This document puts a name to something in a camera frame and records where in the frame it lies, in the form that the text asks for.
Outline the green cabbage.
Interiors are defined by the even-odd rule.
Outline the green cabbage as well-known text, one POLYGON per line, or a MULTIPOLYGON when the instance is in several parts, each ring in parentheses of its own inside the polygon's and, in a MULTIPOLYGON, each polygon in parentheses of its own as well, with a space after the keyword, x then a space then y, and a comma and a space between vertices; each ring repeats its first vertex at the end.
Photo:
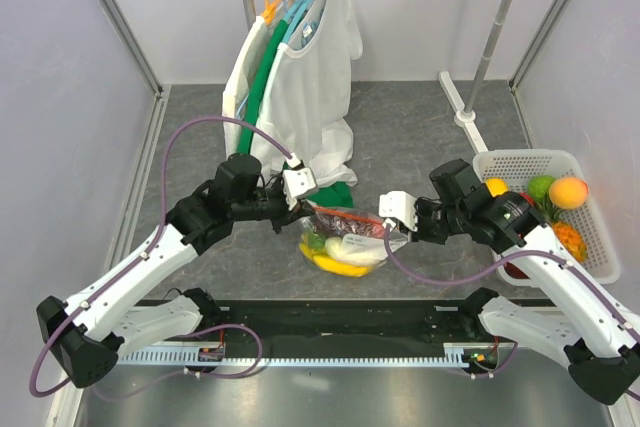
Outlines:
POLYGON ((302 234, 303 243, 312 251, 323 251, 327 237, 315 231, 305 231, 302 234))

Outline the purple grapes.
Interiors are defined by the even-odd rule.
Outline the purple grapes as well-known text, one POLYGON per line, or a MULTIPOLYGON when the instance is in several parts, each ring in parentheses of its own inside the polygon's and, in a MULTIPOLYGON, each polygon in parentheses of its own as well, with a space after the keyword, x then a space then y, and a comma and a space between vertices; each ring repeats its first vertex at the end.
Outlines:
POLYGON ((376 216, 350 212, 317 212, 312 219, 315 230, 329 237, 349 234, 381 239, 384 236, 382 220, 376 216))

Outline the yellow banana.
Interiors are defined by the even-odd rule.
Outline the yellow banana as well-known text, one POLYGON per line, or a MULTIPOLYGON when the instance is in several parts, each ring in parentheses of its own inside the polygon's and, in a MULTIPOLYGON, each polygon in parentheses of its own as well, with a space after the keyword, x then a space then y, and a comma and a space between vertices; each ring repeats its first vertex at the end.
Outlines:
POLYGON ((299 250, 316 267, 339 276, 359 278, 374 270, 373 266, 356 266, 336 261, 323 252, 310 249, 304 243, 299 244, 299 250))

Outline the white radish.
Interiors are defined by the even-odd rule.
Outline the white radish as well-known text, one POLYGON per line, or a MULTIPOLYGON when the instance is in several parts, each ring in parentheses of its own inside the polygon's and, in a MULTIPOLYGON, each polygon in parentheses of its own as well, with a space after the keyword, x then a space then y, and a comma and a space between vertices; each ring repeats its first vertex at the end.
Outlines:
POLYGON ((328 238, 325 251, 332 259, 356 266, 377 266, 387 258, 381 239, 349 234, 328 238))

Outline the clear zip top bag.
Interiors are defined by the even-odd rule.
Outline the clear zip top bag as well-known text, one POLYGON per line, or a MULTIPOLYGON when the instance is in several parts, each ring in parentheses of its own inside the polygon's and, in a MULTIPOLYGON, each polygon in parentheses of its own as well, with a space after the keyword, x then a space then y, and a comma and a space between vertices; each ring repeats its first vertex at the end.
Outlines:
POLYGON ((299 250, 319 269, 359 278, 388 259, 385 221, 375 214, 349 208, 315 206, 300 220, 299 250))

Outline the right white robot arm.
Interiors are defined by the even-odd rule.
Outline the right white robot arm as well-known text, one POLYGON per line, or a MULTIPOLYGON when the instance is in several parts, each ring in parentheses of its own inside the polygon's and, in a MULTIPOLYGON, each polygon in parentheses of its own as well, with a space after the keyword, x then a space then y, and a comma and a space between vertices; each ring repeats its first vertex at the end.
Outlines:
POLYGON ((511 263, 562 312, 561 321, 488 289, 466 300, 458 328, 467 339, 509 339, 553 360, 591 398, 613 405, 639 379, 639 316, 597 283, 565 247, 545 216, 521 194, 491 194, 462 159, 429 178, 437 198, 405 195, 398 215, 412 240, 445 244, 467 235, 511 263))

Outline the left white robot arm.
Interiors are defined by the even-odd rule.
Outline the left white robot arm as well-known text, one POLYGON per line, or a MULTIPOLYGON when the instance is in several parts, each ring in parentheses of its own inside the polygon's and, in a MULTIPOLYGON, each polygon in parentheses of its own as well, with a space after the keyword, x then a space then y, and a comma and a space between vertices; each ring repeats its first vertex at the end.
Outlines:
POLYGON ((216 335, 220 310, 200 288, 162 305, 133 308, 162 280, 229 237, 235 223, 269 221, 280 232, 312 215, 306 198, 317 182, 309 167, 293 158, 265 185, 259 183, 261 170, 257 158, 231 155, 110 272, 65 300, 49 296, 39 303, 43 352, 53 355, 69 383, 89 387, 121 358, 161 340, 216 335))

